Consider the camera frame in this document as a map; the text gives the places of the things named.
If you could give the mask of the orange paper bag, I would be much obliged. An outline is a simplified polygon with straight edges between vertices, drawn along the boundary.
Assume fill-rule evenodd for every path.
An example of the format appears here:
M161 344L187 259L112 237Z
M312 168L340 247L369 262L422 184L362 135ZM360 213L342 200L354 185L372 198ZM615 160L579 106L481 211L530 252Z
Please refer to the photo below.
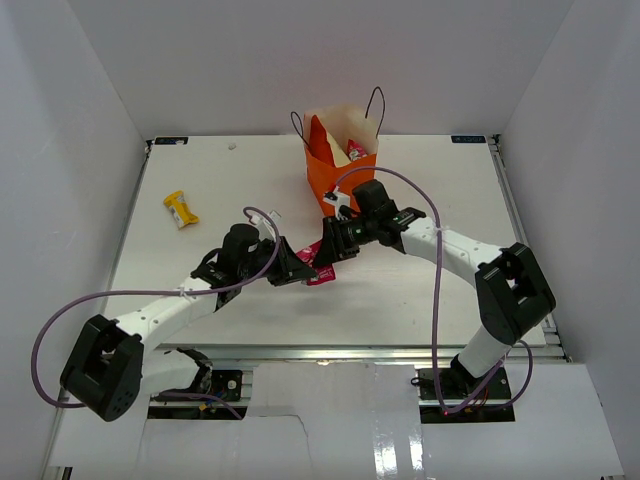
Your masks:
M296 134L303 142L306 178L322 213L333 213L324 195L334 188L347 195L356 209L353 188L374 178L379 134L386 114L386 98L376 86L366 107L332 105L290 113Z

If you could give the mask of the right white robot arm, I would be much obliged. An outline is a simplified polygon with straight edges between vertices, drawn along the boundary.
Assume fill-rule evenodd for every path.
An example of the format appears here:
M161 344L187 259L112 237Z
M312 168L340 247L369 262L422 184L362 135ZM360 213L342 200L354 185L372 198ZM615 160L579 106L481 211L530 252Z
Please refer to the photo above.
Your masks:
M509 350L556 307L556 299L532 250L482 243L436 224L413 207L400 209L384 185L371 180L353 190L357 206L338 189L323 200L334 213L323 220L315 268L354 258L377 242L402 254L433 262L476 291L481 325L435 383L472 399L488 385L487 374Z

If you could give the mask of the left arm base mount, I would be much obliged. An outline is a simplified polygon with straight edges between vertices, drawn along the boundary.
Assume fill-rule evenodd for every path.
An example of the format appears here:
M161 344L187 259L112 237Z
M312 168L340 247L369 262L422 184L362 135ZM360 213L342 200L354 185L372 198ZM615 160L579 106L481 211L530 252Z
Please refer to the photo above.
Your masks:
M243 377L241 370L205 367L193 373L176 371L150 377L143 382L143 390L155 402L194 400L211 404L205 395L212 395L230 403L241 399Z

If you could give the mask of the yellow snack packet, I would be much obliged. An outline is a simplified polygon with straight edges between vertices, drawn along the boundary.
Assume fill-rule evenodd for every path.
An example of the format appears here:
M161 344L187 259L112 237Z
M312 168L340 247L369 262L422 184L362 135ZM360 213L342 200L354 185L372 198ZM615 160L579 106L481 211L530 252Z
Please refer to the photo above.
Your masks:
M178 229L198 224L200 221L199 217L191 212L182 190L166 196L163 204L171 213Z

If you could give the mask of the cassava chips bag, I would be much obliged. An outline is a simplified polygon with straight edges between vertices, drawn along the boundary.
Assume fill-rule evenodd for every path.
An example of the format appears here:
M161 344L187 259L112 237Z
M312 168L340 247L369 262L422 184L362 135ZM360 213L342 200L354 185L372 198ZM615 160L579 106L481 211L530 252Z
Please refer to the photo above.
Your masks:
M345 167L350 160L317 115L311 118L309 149L315 158L334 168Z

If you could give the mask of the red candy packet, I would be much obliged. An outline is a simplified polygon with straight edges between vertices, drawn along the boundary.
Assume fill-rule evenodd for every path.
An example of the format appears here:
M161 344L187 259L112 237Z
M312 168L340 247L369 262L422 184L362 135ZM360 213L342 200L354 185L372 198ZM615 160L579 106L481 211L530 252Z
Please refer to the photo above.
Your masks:
M366 157L367 152L357 141L349 139L347 143L347 156L351 162L355 162Z

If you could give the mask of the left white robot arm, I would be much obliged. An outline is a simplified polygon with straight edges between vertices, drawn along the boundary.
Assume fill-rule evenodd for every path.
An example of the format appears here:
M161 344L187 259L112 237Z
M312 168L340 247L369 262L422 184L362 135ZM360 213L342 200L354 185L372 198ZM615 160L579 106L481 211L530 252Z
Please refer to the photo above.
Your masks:
M121 417L143 382L147 357L169 337L237 297L249 280L273 286L316 276L287 240L261 238L257 228L235 224L220 248L206 254L168 295L134 312L87 320L62 371L61 386L101 419Z

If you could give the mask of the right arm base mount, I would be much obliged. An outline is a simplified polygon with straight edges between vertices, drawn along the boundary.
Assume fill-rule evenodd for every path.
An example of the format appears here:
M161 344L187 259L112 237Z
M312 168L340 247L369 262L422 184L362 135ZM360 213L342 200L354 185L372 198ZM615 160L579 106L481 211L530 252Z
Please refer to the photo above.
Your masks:
M514 407L503 407L513 396L504 367L500 367L488 384L476 394L473 391L480 381L473 385L467 384L464 380L456 379L449 368L440 369L439 375L443 400L448 408L467 399L470 402L460 412L445 414L437 399L433 370L418 369L410 383L417 388L423 425L511 423L516 420Z

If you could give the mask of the aluminium table frame rail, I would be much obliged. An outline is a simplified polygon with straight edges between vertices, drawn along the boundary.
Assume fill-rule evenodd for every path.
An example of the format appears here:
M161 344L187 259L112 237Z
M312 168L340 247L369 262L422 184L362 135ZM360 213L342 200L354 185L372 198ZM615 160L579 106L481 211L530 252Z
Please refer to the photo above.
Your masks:
M195 349L210 359L215 360L256 360L256 361L357 361L371 360L381 362L423 362L429 363L432 351L427 347L417 346L241 346L241 345L204 345L178 346L162 345L158 350ZM541 360L563 360L564 351L559 346L530 347L534 358ZM448 363L458 354L457 348L441 348L437 353L438 360ZM511 350L509 360L526 360L525 347Z

